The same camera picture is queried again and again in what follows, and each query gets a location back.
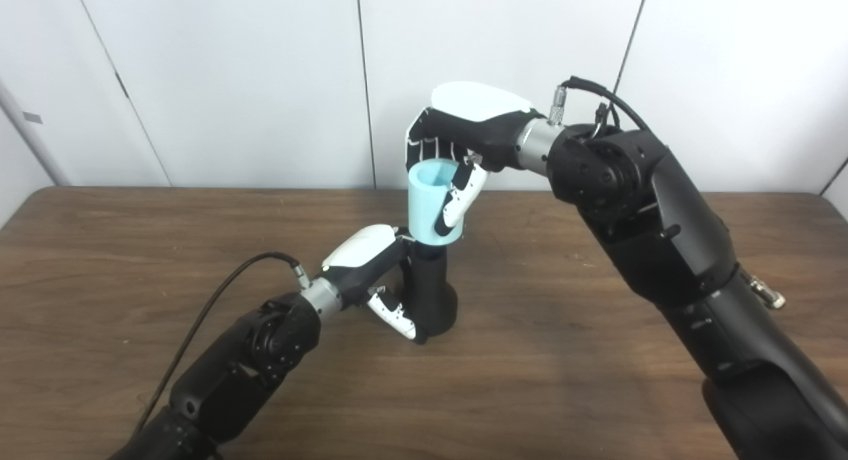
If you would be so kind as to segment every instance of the metal connector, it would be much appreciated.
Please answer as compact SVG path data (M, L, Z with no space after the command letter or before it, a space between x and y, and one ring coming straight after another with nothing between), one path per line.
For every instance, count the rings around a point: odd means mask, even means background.
M748 281L748 285L751 286L751 290L754 291L754 294L760 298L760 301L763 301L763 305L768 309L780 309L786 306L786 298L781 293L769 288L763 280L757 278L756 276L751 276L751 279Z
M548 116L548 125L560 125L562 116L566 110L566 88L557 86L554 91L554 101L551 103L551 114Z
M300 264L291 268L291 270L294 272L294 276L295 276L295 278L297 278L297 284L300 285L300 288L301 289L308 288L309 285L310 285L310 282L309 282L309 276L306 276L306 270L304 270L303 267L300 266Z

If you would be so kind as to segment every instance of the black cable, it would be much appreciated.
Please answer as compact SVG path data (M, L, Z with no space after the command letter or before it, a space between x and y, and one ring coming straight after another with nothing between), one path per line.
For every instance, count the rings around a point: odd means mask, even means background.
M630 109L630 106L621 100L618 95L610 92L606 87L598 84L597 82L591 82L591 80L580 79L579 77L572 76L569 80L566 80L560 86L566 89L581 89L581 91L592 92L593 94L600 95L600 97L606 97L610 103L617 105L620 109L627 114L631 121L636 124L636 127L639 127L640 130L649 131L648 124L645 124L645 121L636 113L633 109Z
M297 261L295 258L289 257L289 255L286 255L285 253L280 253L278 251L270 251L261 255L257 255L256 257L252 257L251 259L243 262L242 266L237 267L234 272L230 273L230 276L227 276L227 279L224 279L224 282L221 283L218 289L215 289L215 293L212 293L212 297L210 297L209 300L206 301L206 304L203 305L203 309L200 309L200 313L197 315L197 319L194 320L194 324L192 324L191 328L188 329L188 334L186 334L185 339L182 340L180 348L176 349L176 354L174 355L172 361L170 361L170 366L168 366L166 372L164 372L164 376L162 376L160 384L158 384L158 386L156 387L156 390L154 391L154 394L150 399L150 403L148 403L148 406L144 409L142 417L139 418L138 424L136 424L136 429L132 433L133 435L136 435L136 433L140 432L140 430L142 430L142 428L148 421L152 410L155 408L158 399L160 399L164 388L170 380L170 376L174 375L174 370L176 370L176 366L178 366L178 364L180 363L182 355L186 353L186 349L188 348L189 343L191 343L191 339L194 338L194 334L197 333L197 330L200 328L200 324L203 323L203 319L206 318L207 314L209 314L209 310L211 310L212 306L215 305L215 301L217 301L218 298L221 297L221 294L224 293L224 290L227 289L230 283L233 282L236 278L238 278L239 275L244 272L244 270L248 269L251 264L254 264L256 261L264 260L266 258L274 258L276 260L286 261L288 262L289 266L291 266L291 269L300 266L300 261Z
M594 111L594 132L592 132L591 138L604 133L604 130L606 129L606 121L608 119L607 115L609 114L610 108L607 107L605 103L600 103L598 110Z
M612 112L612 123L617 129L621 128L621 119L618 118L618 112L615 112L615 103L609 101L609 112Z

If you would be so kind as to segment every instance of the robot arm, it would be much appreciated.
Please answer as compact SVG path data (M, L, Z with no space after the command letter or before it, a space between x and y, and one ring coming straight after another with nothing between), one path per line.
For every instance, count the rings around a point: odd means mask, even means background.
M333 251L312 280L297 266L303 289L268 300L238 319L175 381L168 405L110 458L215 456L218 445L240 435L288 373L318 346L322 323L349 306L381 306L393 327L411 329L415 338L415 324L390 309L399 303L393 305L384 288L372 287L394 266L408 263L414 248L405 231L372 225ZM445 289L443 271L408 269L426 284Z
M594 124L561 125L569 88L602 95L609 107L602 104ZM411 136L461 146L488 171L547 177L703 370L706 402L739 458L848 458L848 406L764 307L784 300L740 266L729 231L645 122L607 89L575 77L557 87L551 118L518 97L493 103L495 91L440 86ZM606 125L608 113L617 119L615 107L638 130Z

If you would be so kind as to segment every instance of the plastic cup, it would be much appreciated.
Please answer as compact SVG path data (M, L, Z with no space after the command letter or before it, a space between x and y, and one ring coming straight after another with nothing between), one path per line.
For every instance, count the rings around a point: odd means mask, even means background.
M456 167L458 163L453 160L430 158L409 170L409 233L424 245L449 245L462 235L463 219L446 237L435 230Z

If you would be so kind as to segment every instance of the wooden table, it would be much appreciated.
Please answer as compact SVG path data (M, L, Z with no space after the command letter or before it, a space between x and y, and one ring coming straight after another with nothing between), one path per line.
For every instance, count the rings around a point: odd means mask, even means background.
M0 456L102 459L127 439L197 310L241 261L314 272L405 192L49 188L0 231ZM848 394L848 225L805 194L714 194L776 321ZM727 459L702 375L574 209L485 192L450 249L457 324L417 346L365 309L327 322L228 458ZM296 288L264 261L187 361Z

